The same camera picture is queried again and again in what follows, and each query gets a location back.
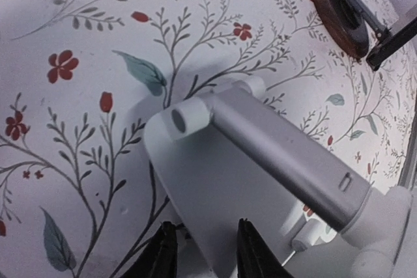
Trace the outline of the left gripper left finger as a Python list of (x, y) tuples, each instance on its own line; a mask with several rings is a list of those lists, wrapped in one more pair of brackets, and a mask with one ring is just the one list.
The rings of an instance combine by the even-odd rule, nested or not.
[(164, 221), (138, 259), (122, 278), (175, 278), (177, 276), (177, 231)]

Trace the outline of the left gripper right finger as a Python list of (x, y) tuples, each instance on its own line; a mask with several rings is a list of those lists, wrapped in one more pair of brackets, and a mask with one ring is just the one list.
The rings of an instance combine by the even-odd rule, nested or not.
[(237, 276), (293, 278), (281, 265), (251, 221), (240, 219), (237, 232)]

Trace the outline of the white grey folding stand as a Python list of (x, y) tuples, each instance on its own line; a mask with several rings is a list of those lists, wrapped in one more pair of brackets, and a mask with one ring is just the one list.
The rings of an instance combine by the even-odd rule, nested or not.
[(261, 101), (260, 77), (155, 114), (144, 144), (209, 268), (250, 257), (254, 225), (300, 277), (415, 277), (416, 192), (373, 187)]

